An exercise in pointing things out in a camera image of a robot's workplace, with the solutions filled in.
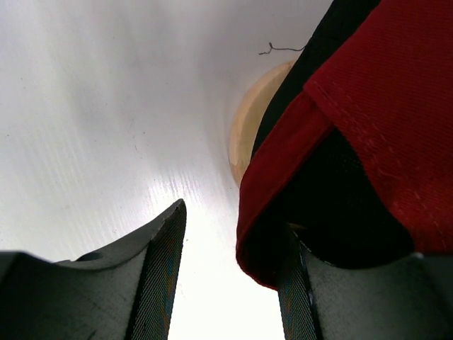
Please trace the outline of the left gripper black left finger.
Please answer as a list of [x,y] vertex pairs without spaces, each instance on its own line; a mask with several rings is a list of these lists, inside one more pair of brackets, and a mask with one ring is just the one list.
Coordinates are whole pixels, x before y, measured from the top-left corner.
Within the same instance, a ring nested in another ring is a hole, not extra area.
[[166,339],[186,206],[74,261],[1,253],[2,339]]

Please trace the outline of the red LA baseball cap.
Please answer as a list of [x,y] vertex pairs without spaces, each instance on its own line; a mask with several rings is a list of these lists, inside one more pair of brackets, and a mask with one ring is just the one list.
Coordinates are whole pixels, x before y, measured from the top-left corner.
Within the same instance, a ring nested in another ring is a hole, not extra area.
[[348,141],[413,251],[449,254],[452,2],[375,2],[302,95]]

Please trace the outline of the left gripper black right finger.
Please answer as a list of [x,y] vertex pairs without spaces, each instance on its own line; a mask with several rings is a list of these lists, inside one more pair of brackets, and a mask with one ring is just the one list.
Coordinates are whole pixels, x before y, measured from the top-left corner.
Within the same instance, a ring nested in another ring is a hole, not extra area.
[[286,339],[451,339],[452,257],[414,253],[345,269],[316,258],[289,227],[277,292]]

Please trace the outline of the wooden hat stand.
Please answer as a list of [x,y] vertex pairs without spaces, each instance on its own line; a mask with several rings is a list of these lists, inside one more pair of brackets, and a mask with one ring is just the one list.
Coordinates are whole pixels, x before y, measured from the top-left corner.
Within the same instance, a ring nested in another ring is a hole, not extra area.
[[265,73],[247,90],[235,112],[229,138],[229,165],[237,185],[250,163],[264,113],[295,62],[282,63]]

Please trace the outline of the black baseball cap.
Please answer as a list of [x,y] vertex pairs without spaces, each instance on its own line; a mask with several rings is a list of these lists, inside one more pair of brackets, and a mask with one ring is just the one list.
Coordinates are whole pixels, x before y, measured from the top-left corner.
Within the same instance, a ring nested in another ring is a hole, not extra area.
[[344,268],[380,266],[414,250],[348,141],[302,95],[376,6],[334,1],[264,112],[241,180],[236,231],[237,261],[261,285],[276,284],[286,228],[317,257]]

